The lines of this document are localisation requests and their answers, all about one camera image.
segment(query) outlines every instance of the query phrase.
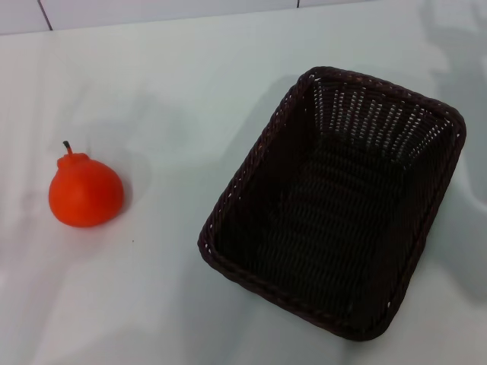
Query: basket rim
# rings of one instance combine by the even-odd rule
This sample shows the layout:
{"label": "basket rim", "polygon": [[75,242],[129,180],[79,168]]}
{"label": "basket rim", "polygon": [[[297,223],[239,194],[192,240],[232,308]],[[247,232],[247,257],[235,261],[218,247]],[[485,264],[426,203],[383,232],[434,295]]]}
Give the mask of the basket rim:
{"label": "basket rim", "polygon": [[[452,122],[455,132],[458,134],[454,149],[448,158],[445,169],[441,171],[441,178],[434,187],[435,193],[431,199],[431,206],[428,207],[425,216],[421,219],[421,228],[418,231],[418,237],[415,238],[414,249],[410,257],[406,260],[406,266],[401,275],[398,277],[396,289],[391,297],[390,308],[380,316],[380,319],[367,330],[356,328],[346,321],[336,318],[322,310],[314,309],[308,306],[303,300],[283,292],[274,284],[264,281],[253,274],[241,268],[237,263],[226,259],[219,254],[215,248],[215,232],[219,231],[225,215],[231,209],[232,205],[238,199],[240,192],[245,188],[260,163],[263,161],[266,148],[272,143],[284,125],[292,110],[297,106],[298,101],[304,97],[304,93],[309,87],[321,78],[327,81],[338,81],[344,84],[357,84],[364,88],[381,92],[385,97],[392,97],[398,100],[404,100],[408,103],[415,103],[421,108],[434,113],[437,117],[448,119]],[[453,107],[442,103],[439,100],[425,97],[419,93],[408,90],[399,85],[375,78],[369,75],[361,74],[354,71],[346,71],[333,67],[315,67],[299,77],[296,85],[292,86],[285,97],[282,99],[267,126],[263,129],[262,134],[258,137],[254,146],[250,149],[240,168],[234,174],[234,177],[228,183],[226,189],[219,197],[211,214],[208,216],[202,231],[199,235],[198,247],[203,259],[213,267],[213,269],[222,273],[229,280],[232,280],[242,287],[259,294],[264,299],[274,303],[281,308],[290,311],[319,327],[323,327],[344,338],[363,341],[375,338],[381,335],[389,326],[390,321],[387,319],[395,316],[403,301],[409,280],[419,257],[425,247],[426,236],[428,235],[432,221],[436,216],[439,205],[442,201],[446,188],[450,182],[454,167],[457,164],[462,147],[466,138],[466,126],[463,117]]]}

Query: wicker basket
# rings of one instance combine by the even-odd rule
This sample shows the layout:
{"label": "wicker basket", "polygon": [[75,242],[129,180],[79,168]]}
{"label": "wicker basket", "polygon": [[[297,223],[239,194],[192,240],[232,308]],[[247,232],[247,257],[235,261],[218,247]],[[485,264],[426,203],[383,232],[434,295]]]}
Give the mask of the wicker basket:
{"label": "wicker basket", "polygon": [[444,103],[313,68],[218,200],[202,257],[314,325],[376,338],[403,301],[465,137]]}

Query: white table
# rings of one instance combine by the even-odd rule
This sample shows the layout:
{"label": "white table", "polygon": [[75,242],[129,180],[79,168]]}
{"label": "white table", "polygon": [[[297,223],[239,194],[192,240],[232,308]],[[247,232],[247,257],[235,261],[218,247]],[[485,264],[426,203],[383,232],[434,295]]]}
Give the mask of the white table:
{"label": "white table", "polygon": [[[487,8],[430,10],[391,0],[0,37],[0,364],[484,364],[487,25],[474,15]],[[196,248],[315,65],[437,97],[467,124],[404,303],[363,344],[247,293]],[[116,220],[77,230],[51,215],[65,139],[131,180]]]}

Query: woven pattern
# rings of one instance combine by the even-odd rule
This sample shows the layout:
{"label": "woven pattern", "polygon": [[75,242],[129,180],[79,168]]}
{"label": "woven pattern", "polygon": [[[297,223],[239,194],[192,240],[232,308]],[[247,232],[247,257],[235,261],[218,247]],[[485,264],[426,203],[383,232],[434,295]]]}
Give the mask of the woven pattern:
{"label": "woven pattern", "polygon": [[403,301],[465,137],[437,100],[313,68],[218,200],[202,257],[319,327],[375,338]]}

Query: pear stem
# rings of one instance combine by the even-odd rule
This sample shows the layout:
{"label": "pear stem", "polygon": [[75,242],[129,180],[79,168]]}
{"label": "pear stem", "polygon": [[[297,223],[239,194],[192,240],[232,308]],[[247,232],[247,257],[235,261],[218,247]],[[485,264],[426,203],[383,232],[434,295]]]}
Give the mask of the pear stem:
{"label": "pear stem", "polygon": [[69,142],[68,141],[64,141],[63,144],[64,144],[64,147],[66,147],[66,149],[68,150],[68,155],[72,155],[73,154],[73,151],[71,149],[71,146],[69,145]]}

